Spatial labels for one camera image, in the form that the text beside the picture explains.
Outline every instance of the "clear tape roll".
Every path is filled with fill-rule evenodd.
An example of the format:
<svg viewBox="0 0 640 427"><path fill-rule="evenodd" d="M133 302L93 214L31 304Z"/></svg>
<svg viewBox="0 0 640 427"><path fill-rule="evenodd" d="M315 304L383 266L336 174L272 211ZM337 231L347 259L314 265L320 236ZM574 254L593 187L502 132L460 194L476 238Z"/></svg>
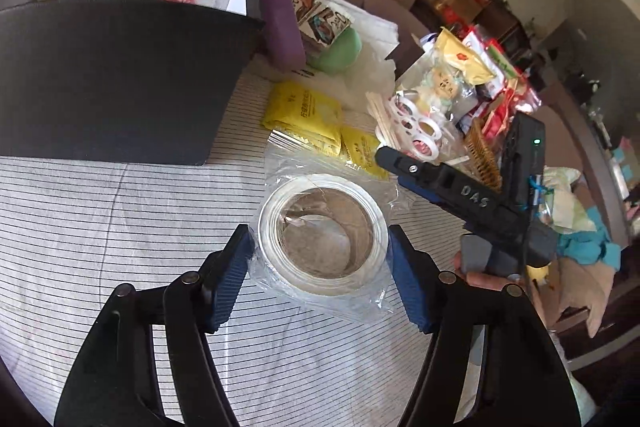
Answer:
<svg viewBox="0 0 640 427"><path fill-rule="evenodd" d="M373 241L366 260L356 271L338 279L315 277L300 269L287 256L278 237L278 220L283 211L300 194L315 188L339 190L353 198L371 225ZM388 233L380 207L364 188L340 176L311 174L290 180L269 197L258 217L258 245L274 272L292 288L313 295L338 296L353 293L375 279L385 263Z"/></svg>

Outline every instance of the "teal cloth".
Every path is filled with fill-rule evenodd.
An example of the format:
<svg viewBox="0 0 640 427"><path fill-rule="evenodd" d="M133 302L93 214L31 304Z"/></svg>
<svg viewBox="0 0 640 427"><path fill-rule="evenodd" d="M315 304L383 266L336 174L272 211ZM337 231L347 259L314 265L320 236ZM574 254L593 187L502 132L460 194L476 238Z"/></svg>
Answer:
<svg viewBox="0 0 640 427"><path fill-rule="evenodd" d="M602 261L615 271L620 270L620 247L611 242L609 231L602 222L596 206L587 210L597 230L595 232L575 232L561 234L558 240L558 255L571 257L579 264L593 264Z"/></svg>

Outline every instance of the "finger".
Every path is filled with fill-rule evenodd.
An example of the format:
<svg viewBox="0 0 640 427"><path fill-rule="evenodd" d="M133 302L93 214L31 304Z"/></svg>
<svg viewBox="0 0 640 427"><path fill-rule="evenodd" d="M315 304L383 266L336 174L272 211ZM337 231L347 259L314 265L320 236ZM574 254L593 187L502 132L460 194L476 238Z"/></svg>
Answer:
<svg viewBox="0 0 640 427"><path fill-rule="evenodd" d="M500 291L506 285L511 284L511 281L503 277L496 277L494 275L487 275L486 273L469 272L466 274L466 282L471 286L477 286L479 288L486 288L488 290Z"/></svg>
<svg viewBox="0 0 640 427"><path fill-rule="evenodd" d="M461 266L462 266L462 252L458 250L456 254L453 256L453 269L456 271L460 271Z"/></svg>

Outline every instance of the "metal screw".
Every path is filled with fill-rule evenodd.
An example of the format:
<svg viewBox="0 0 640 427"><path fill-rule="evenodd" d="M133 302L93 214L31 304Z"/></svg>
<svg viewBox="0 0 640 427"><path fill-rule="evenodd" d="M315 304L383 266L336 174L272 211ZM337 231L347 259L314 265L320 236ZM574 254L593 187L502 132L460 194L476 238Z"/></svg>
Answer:
<svg viewBox="0 0 640 427"><path fill-rule="evenodd" d="M444 282L445 284L453 284L456 281L456 274L449 271L440 272L438 274L438 279L440 279L440 282Z"/></svg>
<svg viewBox="0 0 640 427"><path fill-rule="evenodd" d="M196 283L198 282L198 279L200 279L200 274L195 271L183 273L182 276L180 277L180 280L185 284Z"/></svg>
<svg viewBox="0 0 640 427"><path fill-rule="evenodd" d="M522 295L522 288L517 284L510 284L507 286L507 293L511 295L511 297L520 297Z"/></svg>
<svg viewBox="0 0 640 427"><path fill-rule="evenodd" d="M116 295L118 297L126 297L127 295L129 295L131 293L132 289L133 289L133 286L130 285L128 282L124 282L122 284L118 284L116 286Z"/></svg>

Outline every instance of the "yellow packet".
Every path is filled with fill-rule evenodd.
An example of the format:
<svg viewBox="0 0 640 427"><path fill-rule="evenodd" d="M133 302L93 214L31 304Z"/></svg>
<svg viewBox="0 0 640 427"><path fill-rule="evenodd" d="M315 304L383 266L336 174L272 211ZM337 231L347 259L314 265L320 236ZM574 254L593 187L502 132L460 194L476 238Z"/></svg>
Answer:
<svg viewBox="0 0 640 427"><path fill-rule="evenodd" d="M481 86L494 79L494 74L485 66L482 58L446 28L438 35L435 47L442 53L447 64L462 71L465 80L472 86Z"/></svg>
<svg viewBox="0 0 640 427"><path fill-rule="evenodd" d="M340 154L341 124L337 100L291 81L273 86L262 118L267 129L295 135L330 156Z"/></svg>
<svg viewBox="0 0 640 427"><path fill-rule="evenodd" d="M388 172L378 167L375 160L376 150L380 145L378 139L368 132L347 125L343 125L341 131L342 154L348 156L347 162L362 168L376 178L388 179Z"/></svg>

